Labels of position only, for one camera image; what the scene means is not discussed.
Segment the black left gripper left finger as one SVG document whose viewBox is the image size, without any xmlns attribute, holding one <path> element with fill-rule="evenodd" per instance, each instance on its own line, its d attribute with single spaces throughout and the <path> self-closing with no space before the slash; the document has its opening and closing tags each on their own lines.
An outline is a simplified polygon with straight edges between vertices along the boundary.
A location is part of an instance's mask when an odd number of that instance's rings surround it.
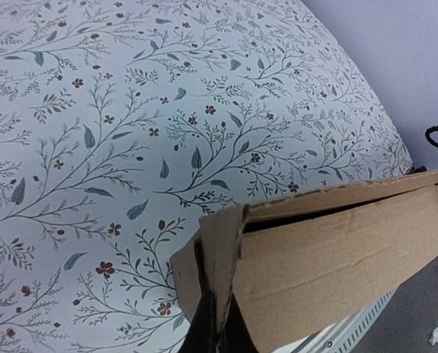
<svg viewBox="0 0 438 353">
<path fill-rule="evenodd" d="M 216 299 L 211 290 L 202 293 L 179 353 L 216 352 Z"/>
</svg>

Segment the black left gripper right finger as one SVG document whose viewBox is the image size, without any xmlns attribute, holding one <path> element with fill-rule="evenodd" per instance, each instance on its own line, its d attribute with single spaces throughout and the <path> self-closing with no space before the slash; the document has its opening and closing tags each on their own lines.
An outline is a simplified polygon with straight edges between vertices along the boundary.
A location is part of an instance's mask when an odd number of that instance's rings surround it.
<svg viewBox="0 0 438 353">
<path fill-rule="evenodd" d="M 258 352 L 234 297 L 230 301 L 229 314 L 220 336 L 218 351 L 224 353 Z"/>
</svg>

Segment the brown cardboard box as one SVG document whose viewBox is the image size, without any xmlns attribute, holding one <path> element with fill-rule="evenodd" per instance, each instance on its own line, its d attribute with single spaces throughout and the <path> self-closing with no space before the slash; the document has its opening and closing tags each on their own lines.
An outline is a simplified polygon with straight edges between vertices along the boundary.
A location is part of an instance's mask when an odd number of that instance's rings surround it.
<svg viewBox="0 0 438 353">
<path fill-rule="evenodd" d="M 191 323 L 216 299 L 216 352 L 237 300 L 258 352 L 361 310 L 438 256 L 438 171 L 240 204 L 204 216 L 170 259 Z"/>
</svg>

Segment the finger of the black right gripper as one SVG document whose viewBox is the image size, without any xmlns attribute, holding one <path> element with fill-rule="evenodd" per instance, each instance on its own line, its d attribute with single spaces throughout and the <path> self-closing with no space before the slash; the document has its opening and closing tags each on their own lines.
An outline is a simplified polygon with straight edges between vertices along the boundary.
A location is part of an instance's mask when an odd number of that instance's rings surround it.
<svg viewBox="0 0 438 353">
<path fill-rule="evenodd" d="M 417 173 L 423 173 L 423 172 L 426 172 L 427 171 L 427 168 L 425 167 L 425 166 L 420 166 L 420 167 L 418 167 L 418 168 L 412 168 L 410 171 L 409 171 L 409 174 L 417 174 Z"/>
</svg>

